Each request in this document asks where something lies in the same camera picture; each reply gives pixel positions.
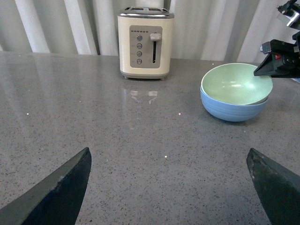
blue bowl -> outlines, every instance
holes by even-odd
[[[226,121],[240,122],[255,117],[267,104],[268,99],[254,105],[236,105],[218,101],[204,93],[200,87],[204,108],[213,116]]]

toaster slot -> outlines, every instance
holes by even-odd
[[[156,56],[156,41],[153,42],[153,59],[152,59],[153,63],[155,63],[155,56]]]

quartz countertop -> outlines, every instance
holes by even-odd
[[[270,224],[246,157],[300,174],[300,84],[273,79],[261,113],[226,122],[199,91],[224,63],[172,59],[164,80],[127,80],[118,57],[1,52],[0,208],[89,147],[77,225]]]

toaster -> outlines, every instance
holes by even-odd
[[[118,12],[120,71],[125,78],[164,79],[170,71],[174,14],[164,8]]]

bowl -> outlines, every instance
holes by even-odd
[[[213,116],[226,121],[241,122],[255,117],[267,104],[268,99],[253,105],[237,105],[216,100],[200,87],[201,100],[204,108]]]
[[[204,93],[221,102],[236,105],[258,104],[272,91],[270,76],[254,76],[256,66],[229,63],[208,71],[201,80]]]

